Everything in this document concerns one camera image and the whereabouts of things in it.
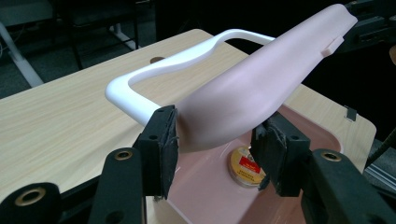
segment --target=brass insert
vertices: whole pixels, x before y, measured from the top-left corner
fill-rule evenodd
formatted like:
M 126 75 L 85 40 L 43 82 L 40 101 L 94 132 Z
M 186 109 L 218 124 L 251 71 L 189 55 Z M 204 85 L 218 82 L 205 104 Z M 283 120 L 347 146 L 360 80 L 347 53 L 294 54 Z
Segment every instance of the brass insert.
M 125 161 L 131 158 L 133 155 L 132 151 L 124 150 L 115 155 L 117 161 Z
M 340 161 L 341 160 L 341 157 L 337 156 L 336 154 L 334 154 L 332 152 L 322 152 L 320 155 L 328 161 Z
M 44 195 L 46 194 L 46 190 L 38 187 L 35 189 L 29 189 L 26 190 L 24 193 L 22 193 L 16 200 L 15 204 L 17 206 L 26 206 L 30 205 L 32 203 L 36 203 L 40 201 Z

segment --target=black chair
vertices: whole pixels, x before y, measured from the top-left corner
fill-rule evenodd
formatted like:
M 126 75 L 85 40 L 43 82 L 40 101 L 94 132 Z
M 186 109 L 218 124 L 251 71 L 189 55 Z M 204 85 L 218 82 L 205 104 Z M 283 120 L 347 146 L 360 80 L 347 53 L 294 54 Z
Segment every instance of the black chair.
M 50 0 L 53 5 L 53 19 L 60 18 L 69 36 L 69 41 L 78 64 L 82 69 L 81 57 L 97 51 L 98 49 L 112 47 L 118 44 L 126 44 L 134 41 L 134 48 L 138 49 L 138 32 L 136 19 L 135 0 Z M 132 21 L 134 24 L 134 36 L 126 36 L 120 31 L 122 22 Z M 116 44 L 100 46 L 87 52 L 78 49 L 75 34 L 94 29 L 106 28 L 113 32 L 120 40 Z

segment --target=black plastic part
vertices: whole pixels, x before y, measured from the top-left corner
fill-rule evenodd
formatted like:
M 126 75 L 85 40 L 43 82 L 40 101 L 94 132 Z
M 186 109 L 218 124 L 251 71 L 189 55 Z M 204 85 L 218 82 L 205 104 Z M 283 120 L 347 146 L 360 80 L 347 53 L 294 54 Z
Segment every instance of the black plastic part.
M 61 215 L 61 194 L 51 183 L 35 183 L 17 189 L 0 204 L 0 223 L 56 223 Z
M 309 138 L 275 112 L 253 130 L 250 153 L 270 176 L 279 196 L 297 197 L 304 176 L 301 161 L 310 155 L 309 145 Z
M 328 213 L 326 223 L 396 223 L 393 210 L 348 157 L 333 150 L 316 149 L 308 167 Z M 315 220 L 309 216 L 318 215 L 304 211 L 305 220 Z
M 61 194 L 63 212 L 59 224 L 86 224 L 88 222 L 99 177 L 94 177 Z
M 167 198 L 178 157 L 177 110 L 174 105 L 157 109 L 134 147 L 142 155 L 143 188 L 146 196 Z
M 108 154 L 88 223 L 146 223 L 141 179 L 139 150 L 127 147 Z

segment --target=jar lid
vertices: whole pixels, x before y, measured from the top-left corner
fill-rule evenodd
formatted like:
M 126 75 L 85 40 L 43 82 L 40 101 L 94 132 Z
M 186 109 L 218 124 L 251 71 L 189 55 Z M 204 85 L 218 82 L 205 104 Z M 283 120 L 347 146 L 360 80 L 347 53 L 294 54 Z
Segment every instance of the jar lid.
M 233 180 L 243 187 L 258 187 L 265 177 L 264 170 L 254 161 L 247 146 L 230 152 L 228 167 Z

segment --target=chair leg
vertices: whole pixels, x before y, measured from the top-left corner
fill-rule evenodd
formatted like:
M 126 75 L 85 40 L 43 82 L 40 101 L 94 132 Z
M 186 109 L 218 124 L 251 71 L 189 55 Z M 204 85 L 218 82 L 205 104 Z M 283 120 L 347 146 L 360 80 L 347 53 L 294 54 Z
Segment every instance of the chair leg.
M 68 31 L 67 34 L 69 36 L 69 41 L 70 41 L 70 44 L 71 44 L 72 49 L 73 49 L 73 54 L 74 54 L 75 59 L 76 59 L 78 70 L 81 70 L 83 67 L 82 67 L 81 58 L 79 57 L 79 54 L 78 54 L 77 43 L 76 43 L 71 31 Z

